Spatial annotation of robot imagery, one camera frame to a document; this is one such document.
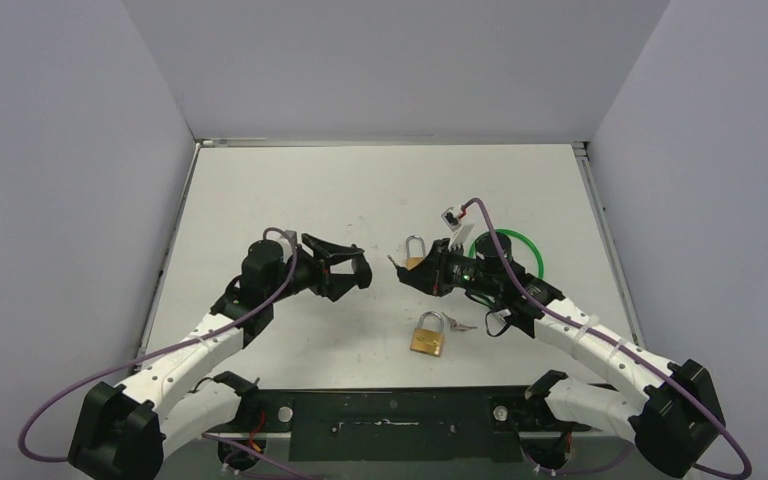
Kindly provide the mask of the black padlock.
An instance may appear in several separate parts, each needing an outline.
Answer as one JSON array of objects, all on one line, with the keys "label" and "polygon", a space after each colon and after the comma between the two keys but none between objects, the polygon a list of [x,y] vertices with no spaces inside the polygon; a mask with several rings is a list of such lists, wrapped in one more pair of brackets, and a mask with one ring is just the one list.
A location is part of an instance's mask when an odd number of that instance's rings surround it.
[{"label": "black padlock", "polygon": [[372,270],[363,255],[352,260],[352,270],[357,288],[360,290],[367,289],[372,283]]}]

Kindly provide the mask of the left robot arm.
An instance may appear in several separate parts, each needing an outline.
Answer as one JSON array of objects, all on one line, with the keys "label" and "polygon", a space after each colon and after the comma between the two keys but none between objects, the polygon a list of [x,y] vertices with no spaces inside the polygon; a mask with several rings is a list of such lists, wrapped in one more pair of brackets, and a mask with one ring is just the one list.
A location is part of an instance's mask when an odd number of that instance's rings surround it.
[{"label": "left robot arm", "polygon": [[153,479],[172,453],[213,427],[250,428],[259,407],[246,395],[252,382],[231,372],[208,386],[199,381],[265,330],[276,302],[305,290],[335,302],[371,282],[356,245],[286,232],[254,242],[240,274],[180,343],[148,355],[117,384],[87,392],[68,464],[92,479]]}]

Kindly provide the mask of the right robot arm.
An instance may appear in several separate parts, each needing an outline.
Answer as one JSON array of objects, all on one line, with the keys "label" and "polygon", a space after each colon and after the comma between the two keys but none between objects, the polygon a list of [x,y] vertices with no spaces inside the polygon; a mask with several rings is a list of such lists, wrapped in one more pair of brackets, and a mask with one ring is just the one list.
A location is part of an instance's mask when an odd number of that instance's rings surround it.
[{"label": "right robot arm", "polygon": [[725,435],[725,418],[708,370],[677,363],[636,345],[585,313],[560,289],[527,272],[510,240],[482,235],[473,255],[449,238],[395,267],[397,279],[423,294],[455,289],[492,302],[491,313],[597,374],[606,388],[550,371],[527,391],[525,414],[537,428],[558,421],[594,427],[632,443],[664,475],[701,470],[700,459]]}]

